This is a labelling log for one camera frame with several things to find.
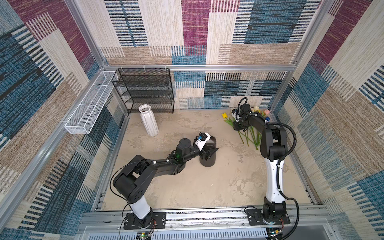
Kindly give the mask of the white ribbed ceramic vase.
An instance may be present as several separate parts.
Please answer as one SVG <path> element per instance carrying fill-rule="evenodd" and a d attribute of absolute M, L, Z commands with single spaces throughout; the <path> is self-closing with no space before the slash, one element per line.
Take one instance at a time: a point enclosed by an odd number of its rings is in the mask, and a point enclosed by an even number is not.
<path fill-rule="evenodd" d="M 155 137 L 159 133 L 159 128 L 151 106 L 148 104 L 141 105 L 139 107 L 139 112 L 147 134 L 151 137 Z"/>

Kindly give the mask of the aluminium front rail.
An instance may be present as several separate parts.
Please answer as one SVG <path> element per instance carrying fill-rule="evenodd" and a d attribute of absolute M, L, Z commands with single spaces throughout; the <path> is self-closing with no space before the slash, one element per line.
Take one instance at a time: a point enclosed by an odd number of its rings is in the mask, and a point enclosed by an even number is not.
<path fill-rule="evenodd" d="M 154 210 L 165 213 L 156 227 L 126 230 L 121 211 L 84 214 L 77 240 L 280 240 L 296 219 L 296 209 L 288 206 L 290 223 L 264 225 L 246 215 L 244 207 Z"/>

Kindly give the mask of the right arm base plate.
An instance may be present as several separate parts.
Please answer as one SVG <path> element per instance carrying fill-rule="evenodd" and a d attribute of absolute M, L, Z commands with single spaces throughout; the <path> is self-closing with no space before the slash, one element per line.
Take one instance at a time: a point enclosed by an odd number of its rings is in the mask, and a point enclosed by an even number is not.
<path fill-rule="evenodd" d="M 283 215 L 271 214 L 267 215 L 263 209 L 249 206 L 244 209 L 250 226 L 267 226 L 267 225 L 289 225 L 291 220 L 287 213 Z"/>

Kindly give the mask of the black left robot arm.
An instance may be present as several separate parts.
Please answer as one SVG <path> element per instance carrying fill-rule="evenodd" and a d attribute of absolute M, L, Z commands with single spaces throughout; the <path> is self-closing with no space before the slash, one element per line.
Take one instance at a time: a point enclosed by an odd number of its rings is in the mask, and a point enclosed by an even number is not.
<path fill-rule="evenodd" d="M 185 168 L 186 162 L 195 157 L 200 158 L 203 166 L 211 167 L 216 162 L 218 150 L 216 138 L 201 133 L 193 142 L 187 138 L 181 139 L 176 149 L 163 160 L 145 159 L 136 155 L 119 169 L 112 176 L 110 185 L 117 190 L 115 195 L 123 198 L 132 210 L 132 213 L 123 216 L 124 229 L 164 228 L 162 219 L 154 216 L 145 198 L 145 192 L 152 180 L 163 175 L 179 174 Z"/>

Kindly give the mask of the black cylindrical vase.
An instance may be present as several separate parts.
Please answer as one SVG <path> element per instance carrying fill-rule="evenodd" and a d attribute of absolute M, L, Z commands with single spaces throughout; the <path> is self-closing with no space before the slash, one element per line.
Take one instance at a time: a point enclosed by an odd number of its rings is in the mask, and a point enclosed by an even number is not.
<path fill-rule="evenodd" d="M 202 149 L 202 154 L 200 155 L 201 165 L 204 167 L 212 167 L 216 162 L 216 154 L 218 150 L 217 140 L 215 137 L 211 136 Z"/>

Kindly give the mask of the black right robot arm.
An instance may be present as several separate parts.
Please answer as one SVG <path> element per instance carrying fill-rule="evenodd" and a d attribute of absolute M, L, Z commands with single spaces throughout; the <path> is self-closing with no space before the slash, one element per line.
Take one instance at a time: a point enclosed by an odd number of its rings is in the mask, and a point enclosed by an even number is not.
<path fill-rule="evenodd" d="M 287 144 L 287 131 L 292 134 L 290 127 L 280 123 L 271 123 L 267 117 L 259 112 L 253 112 L 247 103 L 240 103 L 232 110 L 235 118 L 233 128 L 235 131 L 243 131 L 250 127 L 262 134 L 260 152 L 267 166 L 267 191 L 265 203 L 261 211 L 262 219 L 267 225 L 289 224 L 286 201 L 295 202 L 283 193 L 283 166 L 284 159 L 293 151 L 296 145 L 289 149 Z"/>

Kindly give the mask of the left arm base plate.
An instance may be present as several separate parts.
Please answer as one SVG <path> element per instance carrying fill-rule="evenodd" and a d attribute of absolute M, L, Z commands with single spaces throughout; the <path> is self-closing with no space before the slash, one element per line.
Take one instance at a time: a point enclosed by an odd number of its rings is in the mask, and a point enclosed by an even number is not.
<path fill-rule="evenodd" d="M 150 230 L 152 228 L 164 229 L 166 226 L 166 212 L 151 211 L 146 217 L 140 220 L 134 213 L 127 214 L 124 221 L 124 230 Z"/>

